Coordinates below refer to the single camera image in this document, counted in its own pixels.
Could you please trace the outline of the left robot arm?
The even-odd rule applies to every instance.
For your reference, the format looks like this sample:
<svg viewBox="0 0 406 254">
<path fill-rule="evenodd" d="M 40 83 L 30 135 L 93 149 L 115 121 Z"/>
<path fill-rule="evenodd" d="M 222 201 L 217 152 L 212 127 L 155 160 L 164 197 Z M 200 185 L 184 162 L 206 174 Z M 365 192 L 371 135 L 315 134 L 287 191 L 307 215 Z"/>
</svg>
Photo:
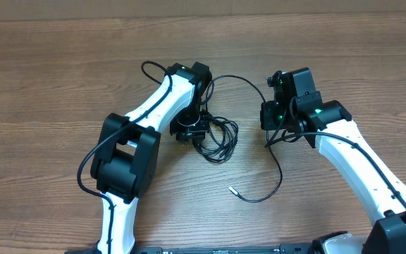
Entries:
<svg viewBox="0 0 406 254">
<path fill-rule="evenodd" d="M 109 114 L 93 153 L 91 177 L 104 206 L 101 238 L 91 253 L 130 253 L 139 199 L 154 177 L 165 128 L 180 142 L 196 145 L 209 132 L 200 109 L 212 74 L 208 66 L 175 63 L 164 70 L 158 90 L 126 115 Z"/>
</svg>

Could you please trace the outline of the black cable silver plug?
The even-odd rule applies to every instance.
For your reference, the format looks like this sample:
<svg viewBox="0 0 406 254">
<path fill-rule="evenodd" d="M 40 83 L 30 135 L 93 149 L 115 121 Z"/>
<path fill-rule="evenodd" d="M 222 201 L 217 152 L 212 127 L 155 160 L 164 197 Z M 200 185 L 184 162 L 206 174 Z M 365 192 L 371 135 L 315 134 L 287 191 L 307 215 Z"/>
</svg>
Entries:
<svg viewBox="0 0 406 254">
<path fill-rule="evenodd" d="M 245 81 L 248 85 L 250 85 L 253 89 L 255 89 L 255 91 L 259 94 L 259 96 L 261 97 L 262 102 L 266 102 L 264 95 L 262 94 L 262 92 L 260 91 L 260 89 L 254 85 L 252 82 L 250 82 L 248 79 L 240 77 L 238 75 L 220 75 L 218 77 L 213 78 L 210 82 L 209 82 L 209 87 L 208 90 L 206 92 L 205 95 L 205 100 L 203 101 L 203 104 L 207 104 L 207 102 L 211 99 L 213 93 L 214 93 L 214 87 L 215 87 L 215 82 L 217 80 L 220 80 L 222 78 L 234 78 L 234 79 L 238 79 L 238 80 L 242 80 Z M 265 136 L 263 140 L 259 141 L 260 145 L 263 145 L 264 149 L 267 149 L 269 151 L 269 154 L 271 155 L 273 161 L 275 162 L 277 168 L 278 168 L 278 173 L 279 173 L 279 180 L 278 180 L 278 184 L 277 186 L 264 198 L 260 198 L 257 200 L 251 200 L 251 199 L 247 199 L 244 198 L 236 189 L 234 189 L 233 187 L 229 187 L 229 191 L 236 196 L 237 198 L 241 199 L 244 202 L 248 202 L 248 203 L 259 203 L 259 202 L 263 202 L 265 200 L 268 200 L 269 198 L 271 198 L 281 187 L 281 184 L 283 182 L 283 171 L 281 168 L 281 165 L 278 161 L 278 159 L 276 158 L 275 154 L 273 153 L 272 149 L 270 147 L 265 147 L 265 145 L 267 145 L 269 143 L 269 141 L 272 141 L 275 137 L 276 134 L 278 133 L 278 131 L 276 131 L 275 134 L 273 134 L 271 136 L 271 138 L 269 138 L 269 132 L 266 131 L 265 132 Z"/>
</svg>

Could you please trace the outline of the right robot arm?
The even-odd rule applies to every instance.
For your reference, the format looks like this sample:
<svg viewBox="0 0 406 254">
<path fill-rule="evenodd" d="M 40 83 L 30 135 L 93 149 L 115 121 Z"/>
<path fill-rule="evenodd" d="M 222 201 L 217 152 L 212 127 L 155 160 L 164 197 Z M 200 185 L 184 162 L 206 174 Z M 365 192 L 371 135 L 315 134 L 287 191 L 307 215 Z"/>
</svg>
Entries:
<svg viewBox="0 0 406 254">
<path fill-rule="evenodd" d="M 265 131 L 284 133 L 266 144 L 305 138 L 340 172 L 372 226 L 366 236 L 338 231 L 314 239 L 303 253 L 406 253 L 406 185 L 386 166 L 338 101 L 324 102 L 308 68 L 267 79 L 273 100 L 261 105 Z"/>
</svg>

